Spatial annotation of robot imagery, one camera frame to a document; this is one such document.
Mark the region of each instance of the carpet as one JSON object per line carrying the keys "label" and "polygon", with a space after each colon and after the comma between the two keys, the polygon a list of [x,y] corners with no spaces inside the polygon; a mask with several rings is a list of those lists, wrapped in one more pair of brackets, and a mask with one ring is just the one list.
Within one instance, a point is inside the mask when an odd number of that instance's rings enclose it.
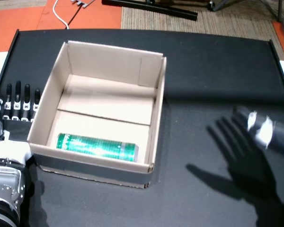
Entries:
{"label": "carpet", "polygon": [[[269,0],[268,4],[272,11],[277,11],[277,1]],[[178,8],[197,11],[197,21],[123,7],[121,28],[193,32],[272,40],[279,58],[284,60],[284,52],[272,24],[272,21],[275,21],[275,16],[259,0],[244,0],[218,12],[210,12],[206,8],[194,5],[195,2],[174,2],[174,6]]]}

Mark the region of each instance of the black tabletop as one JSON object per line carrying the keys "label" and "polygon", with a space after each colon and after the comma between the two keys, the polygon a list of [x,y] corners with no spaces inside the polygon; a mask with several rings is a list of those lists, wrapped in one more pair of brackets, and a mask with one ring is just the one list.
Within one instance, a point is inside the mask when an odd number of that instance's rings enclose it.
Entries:
{"label": "black tabletop", "polygon": [[[250,156],[244,146],[243,159],[235,165],[225,158],[225,150],[234,151],[241,138],[248,142],[230,118],[233,106],[245,105],[284,122],[284,83],[269,42],[159,31],[20,32],[0,81],[0,96],[7,83],[17,80],[43,89],[67,40],[167,57],[153,180],[141,190],[46,173],[32,164],[35,186],[23,206],[22,214],[28,216],[24,225],[249,227],[277,226],[284,220],[284,159],[271,151],[251,151]],[[26,139],[29,126],[6,124],[18,140]]]}

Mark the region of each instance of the cardboard box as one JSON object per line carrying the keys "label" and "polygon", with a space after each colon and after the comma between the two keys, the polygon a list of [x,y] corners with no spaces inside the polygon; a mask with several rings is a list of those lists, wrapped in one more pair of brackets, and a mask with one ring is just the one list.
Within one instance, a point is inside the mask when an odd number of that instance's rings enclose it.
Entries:
{"label": "cardboard box", "polygon": [[[64,43],[28,135],[45,171],[145,188],[154,169],[164,92],[161,53]],[[137,162],[57,149],[59,133],[138,145]]]}

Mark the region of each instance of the beige carpet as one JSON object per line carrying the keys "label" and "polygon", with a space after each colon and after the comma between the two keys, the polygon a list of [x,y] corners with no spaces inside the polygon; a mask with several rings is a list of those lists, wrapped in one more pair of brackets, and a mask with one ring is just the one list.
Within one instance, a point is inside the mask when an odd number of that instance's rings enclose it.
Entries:
{"label": "beige carpet", "polygon": [[[270,0],[269,5],[276,12],[277,1]],[[124,7],[121,28],[193,32],[259,40],[271,39],[279,58],[284,60],[284,52],[272,25],[275,17],[259,0],[245,0],[218,12],[210,12],[205,8],[192,6],[180,7],[198,11],[198,20],[191,21]]]}
{"label": "beige carpet", "polygon": [[0,10],[45,6],[47,0],[0,0]]}

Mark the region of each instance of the green can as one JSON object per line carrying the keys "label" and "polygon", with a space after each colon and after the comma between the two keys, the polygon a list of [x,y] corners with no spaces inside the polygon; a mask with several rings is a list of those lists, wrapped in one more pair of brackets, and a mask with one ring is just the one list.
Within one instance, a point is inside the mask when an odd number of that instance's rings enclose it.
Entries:
{"label": "green can", "polygon": [[60,133],[57,148],[136,162],[139,147],[133,143]]}

